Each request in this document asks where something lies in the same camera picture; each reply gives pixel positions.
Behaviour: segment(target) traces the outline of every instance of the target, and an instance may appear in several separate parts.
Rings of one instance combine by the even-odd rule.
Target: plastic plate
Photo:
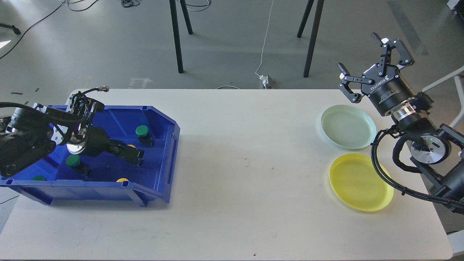
[[[321,127],[325,137],[349,150],[368,146],[377,132],[369,115],[350,105],[326,109],[321,117]]]
[[[371,158],[362,154],[338,157],[330,167],[329,179],[335,194],[348,206],[361,211],[381,210],[393,198],[393,188],[377,175]]]

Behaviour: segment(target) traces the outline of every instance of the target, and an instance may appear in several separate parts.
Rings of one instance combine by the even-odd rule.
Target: green bottle cap
[[[135,129],[135,133],[139,137],[145,137],[148,134],[148,127],[145,125],[140,125]]]
[[[77,167],[81,163],[81,157],[79,155],[69,155],[66,158],[66,165],[69,167]]]
[[[33,177],[31,180],[34,180],[34,181],[45,181],[45,177],[42,176],[42,175],[37,175],[35,177]]]

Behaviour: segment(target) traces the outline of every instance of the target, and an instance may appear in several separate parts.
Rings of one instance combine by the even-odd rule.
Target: blue tray
[[[66,109],[66,106],[50,106]],[[2,177],[0,187],[8,187],[44,205],[53,200],[125,200],[142,207],[148,201],[162,199],[169,203],[171,184],[180,128],[177,123],[151,106],[106,106],[96,112],[94,126],[103,128],[113,139],[133,144],[144,150],[138,168],[110,153],[97,157],[82,156],[83,163],[92,168],[84,177],[65,164],[70,155],[66,146],[57,146],[47,157],[13,177]],[[148,126],[155,137],[153,148],[142,147],[135,134],[139,125]],[[46,181],[32,181],[43,175]],[[116,182],[119,178],[129,181]]]

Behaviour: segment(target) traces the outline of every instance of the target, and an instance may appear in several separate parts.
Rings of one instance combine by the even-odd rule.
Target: concrete floor
[[[87,7],[93,0],[72,4]],[[206,0],[187,0],[201,5]],[[214,89],[233,85],[259,88],[260,63],[272,0],[212,0],[202,12],[189,12],[188,35],[178,4],[184,74],[178,74],[168,1],[142,0],[122,8],[118,1],[98,1],[83,12],[67,5],[38,23],[0,59],[0,99],[17,103],[62,104],[77,88]],[[337,62],[360,76],[378,62],[380,47],[372,32],[400,38],[416,63],[402,70],[415,90],[464,64],[464,23],[445,0],[328,0],[324,4],[309,78],[303,78],[314,11],[301,39],[296,37],[306,0],[274,0],[259,74],[279,81],[280,89],[333,89],[340,82]],[[60,5],[59,1],[0,1],[0,22],[22,33]],[[5,54],[21,36],[0,28]],[[398,60],[394,53],[392,63]],[[450,123],[460,110],[456,88],[447,81],[429,95],[431,119]],[[0,114],[11,113],[1,109]],[[464,124],[456,129],[464,133]],[[438,166],[444,173],[457,162]],[[0,202],[14,196],[0,190]],[[15,200],[0,205],[0,230]],[[437,206],[446,231],[464,229],[464,218]]]

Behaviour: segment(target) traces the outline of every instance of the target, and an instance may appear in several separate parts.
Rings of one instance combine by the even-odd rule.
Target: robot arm
[[[16,107],[11,117],[0,119],[0,174],[5,177],[34,164],[66,145],[71,154],[98,156],[103,151],[140,166],[143,150],[107,137],[104,129],[92,125],[95,113],[104,104],[86,97],[90,91],[109,91],[106,86],[73,95],[66,111],[41,104],[33,107],[0,103],[0,107]]]
[[[414,64],[403,42],[399,39],[380,39],[376,33],[372,33],[372,36],[382,47],[379,63],[372,65],[361,77],[352,77],[345,66],[339,63],[342,81],[338,87],[352,103],[359,103],[367,96],[382,116],[391,116],[395,123],[392,128],[381,130],[373,142],[371,156],[374,168],[384,181],[403,195],[438,202],[452,212],[464,214],[464,136],[445,124],[436,128],[429,120],[432,99],[423,92],[414,93],[400,75],[400,69]],[[395,48],[400,53],[400,59],[398,65],[391,65],[391,53]],[[353,93],[348,87],[350,82],[360,83],[362,94]],[[394,163],[405,171],[424,174],[433,183],[432,195],[402,186],[383,172],[377,161],[377,146],[388,134],[399,138],[393,150]],[[400,152],[406,141],[411,141],[409,150],[415,167],[406,166],[400,161]],[[451,144],[460,147],[461,161],[442,176],[430,165],[445,160],[450,154]]]

